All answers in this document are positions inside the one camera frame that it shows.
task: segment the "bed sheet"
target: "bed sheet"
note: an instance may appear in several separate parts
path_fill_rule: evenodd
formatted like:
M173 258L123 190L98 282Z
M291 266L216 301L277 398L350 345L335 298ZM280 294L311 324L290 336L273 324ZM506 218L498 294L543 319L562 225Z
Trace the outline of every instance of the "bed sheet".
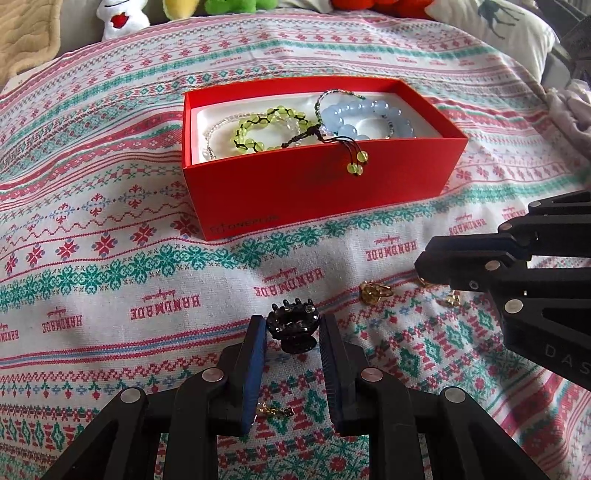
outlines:
M470 139L444 191L203 241L180 168L182 93L312 74L399 77L436 105ZM504 349L484 295L448 308L413 270L433 235L493 232L588 180L529 74L434 22L194 18L66 54L0 97L0 478L39 478L121 388L177 387L283 297L314 298L408 386L464 388L550 478L591 478L591 394ZM363 305L367 279L395 295ZM295 416L219 438L220 478L367 478L367 437L330 423L318 349L268 352L261 398Z

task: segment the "plush toy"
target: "plush toy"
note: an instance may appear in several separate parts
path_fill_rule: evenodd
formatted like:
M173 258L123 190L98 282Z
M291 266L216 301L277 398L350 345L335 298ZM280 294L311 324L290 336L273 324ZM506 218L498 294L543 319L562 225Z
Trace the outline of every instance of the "plush toy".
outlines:
M142 12L148 0L101 0L96 16L105 22L103 41L135 33L150 26Z
M257 10L271 10L276 6L277 0L206 0L205 11L209 15L253 14Z
M200 0L163 0L164 13L169 20L182 20L195 13Z
M434 0L398 0L391 4L379 4L376 2L373 10L391 17L400 18L422 18L433 20L425 13L425 9L433 3Z
M432 20L425 8L433 0L332 0L333 7L339 10L373 9L392 17L424 18Z

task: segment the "hair clip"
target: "hair clip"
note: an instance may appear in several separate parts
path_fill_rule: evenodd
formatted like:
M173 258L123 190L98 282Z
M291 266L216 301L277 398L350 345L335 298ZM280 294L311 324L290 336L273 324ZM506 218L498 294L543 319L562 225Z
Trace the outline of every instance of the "hair clip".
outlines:
M272 305L273 311L267 317L267 330L275 340L281 342L285 353L298 354L309 352L316 346L312 334L320 325L320 312L312 299L302 303L283 300L283 306Z

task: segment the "green bead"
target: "green bead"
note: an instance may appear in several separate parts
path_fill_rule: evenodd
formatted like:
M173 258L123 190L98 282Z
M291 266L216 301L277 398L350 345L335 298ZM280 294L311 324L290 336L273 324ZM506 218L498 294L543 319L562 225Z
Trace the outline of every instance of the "green bead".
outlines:
M347 165L347 171L353 175L361 175L363 173L363 167L356 163L350 163Z
M368 159L369 155L366 151L357 152L357 160L359 160L361 163L367 162Z

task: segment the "blue gripper pad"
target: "blue gripper pad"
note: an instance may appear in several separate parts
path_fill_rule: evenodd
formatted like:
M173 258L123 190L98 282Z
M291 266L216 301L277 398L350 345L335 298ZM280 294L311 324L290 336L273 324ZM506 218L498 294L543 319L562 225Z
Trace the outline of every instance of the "blue gripper pad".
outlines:
M330 420L339 433L346 428L348 413L355 406L355 370L340 337L334 315L320 318L320 358L324 373Z
M262 369L267 353L267 322L264 317L254 315L246 331L236 367L248 365L242 386L242 432L247 434L255 418L256 404L261 390Z

